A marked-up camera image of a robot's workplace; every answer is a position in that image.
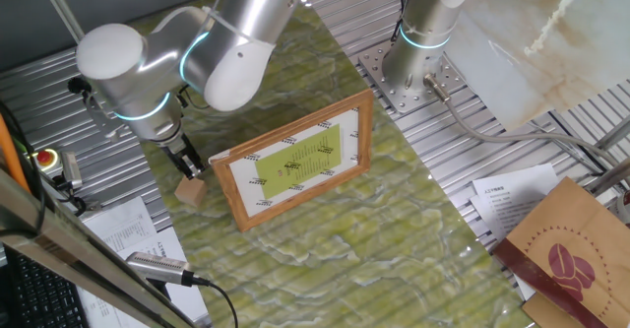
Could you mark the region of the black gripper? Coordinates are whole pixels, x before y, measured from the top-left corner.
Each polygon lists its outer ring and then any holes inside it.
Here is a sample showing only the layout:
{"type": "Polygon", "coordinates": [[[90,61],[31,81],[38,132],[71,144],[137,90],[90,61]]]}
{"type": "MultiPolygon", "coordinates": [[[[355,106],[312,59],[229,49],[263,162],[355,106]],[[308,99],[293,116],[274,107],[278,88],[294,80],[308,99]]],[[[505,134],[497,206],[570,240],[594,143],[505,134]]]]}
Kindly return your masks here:
{"type": "Polygon", "coordinates": [[[185,133],[178,133],[169,139],[158,141],[157,144],[177,166],[186,166],[188,179],[198,177],[205,169],[185,133]]]}

